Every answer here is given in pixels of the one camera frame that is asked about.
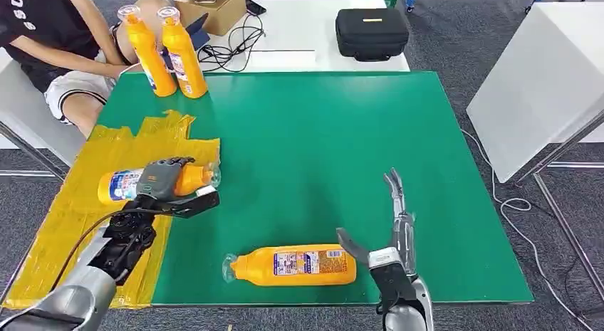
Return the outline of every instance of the person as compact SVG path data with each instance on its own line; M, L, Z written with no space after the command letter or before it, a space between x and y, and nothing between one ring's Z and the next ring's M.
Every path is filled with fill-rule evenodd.
M156 13L169 1L135 4L161 45ZM21 64L53 116L85 137L107 102L109 79L137 61L125 27L109 28L92 0L0 0L0 47Z

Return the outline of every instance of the lying bottle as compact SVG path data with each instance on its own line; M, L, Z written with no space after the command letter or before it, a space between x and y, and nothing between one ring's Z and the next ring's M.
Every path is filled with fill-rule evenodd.
M235 278L258 286L345 285L356 279L355 259L339 244L265 247L248 255L227 255L226 282Z
M125 171L108 172L98 183L98 199L103 204L111 204L136 197L136 184L144 169L127 169ZM206 185L220 185L220 169L214 164L195 166L186 164L174 187L175 196L186 196Z

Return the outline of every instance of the yellow plastic sheet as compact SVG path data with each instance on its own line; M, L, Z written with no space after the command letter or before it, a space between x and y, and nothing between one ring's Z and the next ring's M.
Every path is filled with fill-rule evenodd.
M155 160L178 156L194 157L196 164L219 162L218 139L189 140L189 126L194 118L173 110L165 113L165 117L145 118L136 137L126 127L114 130L97 126L94 129L38 230L35 243L6 297L5 307L27 308L43 298L81 234L104 215L121 209L123 203L106 206L98 200L98 182L104 173L141 168ZM171 221L166 216L155 219L157 237L126 284L118 288L111 307L142 308L151 303ZM85 248L94 233L90 233L76 254ZM72 258L63 279L76 258Z

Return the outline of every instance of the hand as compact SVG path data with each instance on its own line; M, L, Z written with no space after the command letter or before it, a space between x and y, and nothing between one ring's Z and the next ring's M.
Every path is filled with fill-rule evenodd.
M128 65L111 65L110 64L110 67L111 67L110 72L109 72L110 76L117 80L120 78L120 75L122 74L122 72L128 68Z

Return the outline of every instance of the black t-shirt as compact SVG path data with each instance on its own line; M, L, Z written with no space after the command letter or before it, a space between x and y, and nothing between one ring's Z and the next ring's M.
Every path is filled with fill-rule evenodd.
M94 59L99 47L71 0L0 0L0 47L21 64L42 93L69 70L40 61L11 46L19 36Z

